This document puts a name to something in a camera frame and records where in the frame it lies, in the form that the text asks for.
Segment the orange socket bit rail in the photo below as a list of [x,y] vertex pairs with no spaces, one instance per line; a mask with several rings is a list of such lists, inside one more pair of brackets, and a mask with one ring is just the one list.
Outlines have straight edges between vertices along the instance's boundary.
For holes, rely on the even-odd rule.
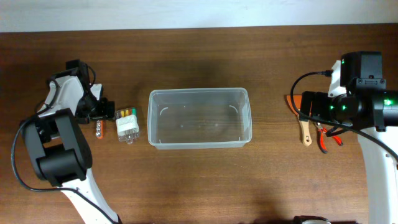
[[95,135],[98,139],[103,139],[104,131],[103,131],[103,120],[96,121],[96,132]]

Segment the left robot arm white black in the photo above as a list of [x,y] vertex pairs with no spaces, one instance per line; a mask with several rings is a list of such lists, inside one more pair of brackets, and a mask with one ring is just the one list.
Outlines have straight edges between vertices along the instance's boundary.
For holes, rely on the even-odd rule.
[[76,59],[48,80],[41,109],[23,121],[17,136],[24,140],[33,170],[63,193],[85,223],[120,223],[93,177],[93,158],[82,124],[114,119],[115,105],[103,96],[95,71]]

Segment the clear plastic container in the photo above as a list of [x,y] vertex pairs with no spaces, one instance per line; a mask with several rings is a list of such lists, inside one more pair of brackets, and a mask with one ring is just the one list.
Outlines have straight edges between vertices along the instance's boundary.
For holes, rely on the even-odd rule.
[[252,140],[245,88],[154,90],[147,139],[158,150],[243,147]]

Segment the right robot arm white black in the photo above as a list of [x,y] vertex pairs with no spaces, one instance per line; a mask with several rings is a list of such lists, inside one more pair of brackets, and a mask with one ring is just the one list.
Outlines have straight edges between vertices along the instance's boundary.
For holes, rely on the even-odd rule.
[[386,88],[382,54],[359,51],[341,56],[331,70],[329,90],[305,91],[294,110],[304,121],[332,127],[334,137],[358,136],[366,170],[370,223],[397,223],[397,91]]

